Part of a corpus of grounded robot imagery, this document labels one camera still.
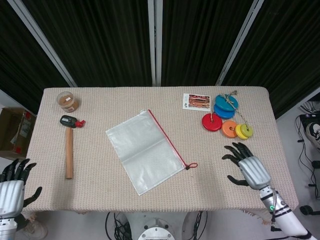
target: blue wooden disc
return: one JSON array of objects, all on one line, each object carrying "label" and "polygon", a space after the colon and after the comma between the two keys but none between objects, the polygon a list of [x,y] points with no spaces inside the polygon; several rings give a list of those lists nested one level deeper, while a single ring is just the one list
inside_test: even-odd
[{"label": "blue wooden disc", "polygon": [[235,115],[235,111],[222,110],[220,107],[217,106],[217,104],[213,106],[213,111],[222,119],[230,119]]},{"label": "blue wooden disc", "polygon": [[[238,101],[233,96],[229,96],[229,99],[231,102],[233,102],[233,106],[237,109],[239,106]],[[215,97],[215,104],[224,111],[235,111],[235,109],[229,103],[227,103],[226,100],[220,95]]]}]

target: clear plastic bag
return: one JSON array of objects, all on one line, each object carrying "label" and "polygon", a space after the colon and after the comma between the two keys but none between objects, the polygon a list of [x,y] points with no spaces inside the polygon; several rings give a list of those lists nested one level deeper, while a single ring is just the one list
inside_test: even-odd
[{"label": "clear plastic bag", "polygon": [[149,110],[106,134],[139,196],[186,167]]}]

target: cardboard box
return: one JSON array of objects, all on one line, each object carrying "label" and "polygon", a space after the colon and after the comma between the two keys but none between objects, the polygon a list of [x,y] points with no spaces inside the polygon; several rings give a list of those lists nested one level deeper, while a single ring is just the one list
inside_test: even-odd
[{"label": "cardboard box", "polygon": [[36,117],[19,107],[5,107],[0,113],[0,157],[25,159]]}]

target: hammer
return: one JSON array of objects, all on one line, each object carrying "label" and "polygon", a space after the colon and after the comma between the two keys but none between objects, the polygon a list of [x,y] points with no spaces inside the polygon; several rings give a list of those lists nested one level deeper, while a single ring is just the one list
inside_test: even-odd
[{"label": "hammer", "polygon": [[74,128],[82,128],[85,120],[78,121],[73,116],[63,115],[60,123],[66,126],[65,130],[65,178],[72,179],[74,176]]}]

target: silver robotic hand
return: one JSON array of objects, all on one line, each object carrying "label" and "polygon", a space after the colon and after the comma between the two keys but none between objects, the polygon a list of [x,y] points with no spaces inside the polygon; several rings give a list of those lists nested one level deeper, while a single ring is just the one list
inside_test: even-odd
[{"label": "silver robotic hand", "polygon": [[29,162],[29,159],[25,159],[16,169],[18,162],[18,159],[14,160],[0,174],[0,240],[14,239],[17,229],[15,217],[22,208],[34,202],[42,191],[42,187],[38,187],[32,197],[24,200],[26,181],[36,163],[25,168]]},{"label": "silver robotic hand", "polygon": [[237,180],[230,175],[227,178],[236,185],[250,186],[252,189],[260,191],[260,199],[272,215],[271,230],[282,231],[287,236],[298,239],[316,240],[302,226],[280,194],[269,186],[271,177],[260,160],[243,143],[233,142],[232,145],[234,147],[224,147],[230,150],[233,155],[226,154],[222,159],[230,159],[236,164],[240,168],[244,180]]}]

